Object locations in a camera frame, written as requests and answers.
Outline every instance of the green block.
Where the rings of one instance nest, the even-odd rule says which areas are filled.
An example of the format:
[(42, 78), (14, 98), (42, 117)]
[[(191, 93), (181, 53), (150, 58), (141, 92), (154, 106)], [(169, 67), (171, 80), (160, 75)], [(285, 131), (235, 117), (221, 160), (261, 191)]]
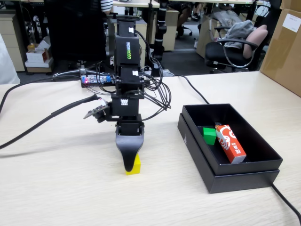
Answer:
[(203, 128), (203, 131), (204, 131), (203, 138), (204, 138), (206, 144), (214, 145), (215, 140), (216, 140), (216, 131), (215, 131), (215, 129)]

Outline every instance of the black tray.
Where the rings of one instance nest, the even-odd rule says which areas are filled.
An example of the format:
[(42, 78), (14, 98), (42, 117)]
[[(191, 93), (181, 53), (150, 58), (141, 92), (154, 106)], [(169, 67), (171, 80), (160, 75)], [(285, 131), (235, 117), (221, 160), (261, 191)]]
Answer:
[(193, 161), (209, 193), (239, 191), (269, 187), (276, 179), (279, 170), (217, 176), (197, 144), (185, 119), (180, 114), (178, 129), (186, 143)]
[[(185, 105), (182, 115), (216, 175), (279, 169), (283, 159), (230, 104)], [(230, 164), (218, 140), (214, 145), (204, 141), (201, 129), (213, 128), (216, 122), (232, 128), (246, 153), (242, 163)]]

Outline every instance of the yellow block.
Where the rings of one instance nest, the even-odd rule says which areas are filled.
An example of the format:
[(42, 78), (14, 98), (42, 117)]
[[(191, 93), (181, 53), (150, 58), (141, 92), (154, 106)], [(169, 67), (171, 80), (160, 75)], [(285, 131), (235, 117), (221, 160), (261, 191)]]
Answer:
[(138, 173), (140, 173), (140, 167), (141, 167), (141, 161), (140, 161), (139, 155), (137, 154), (132, 171), (130, 171), (130, 172), (126, 171), (126, 174), (127, 175), (138, 174)]

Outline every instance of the white label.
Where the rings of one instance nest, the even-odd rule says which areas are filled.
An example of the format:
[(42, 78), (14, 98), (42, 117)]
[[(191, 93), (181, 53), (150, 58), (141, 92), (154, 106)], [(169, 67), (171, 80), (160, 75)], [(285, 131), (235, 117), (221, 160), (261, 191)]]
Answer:
[(296, 33), (298, 32), (300, 25), (301, 19), (291, 14), (287, 14), (283, 22), (283, 27), (286, 27), (287, 29), (290, 29), (291, 31)]

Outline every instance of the red box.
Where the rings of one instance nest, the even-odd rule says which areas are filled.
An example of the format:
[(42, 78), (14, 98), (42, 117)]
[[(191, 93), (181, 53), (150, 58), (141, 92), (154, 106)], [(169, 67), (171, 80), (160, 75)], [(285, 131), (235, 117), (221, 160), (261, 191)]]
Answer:
[(220, 142), (231, 164), (242, 162), (246, 153), (229, 125), (215, 126), (217, 139)]

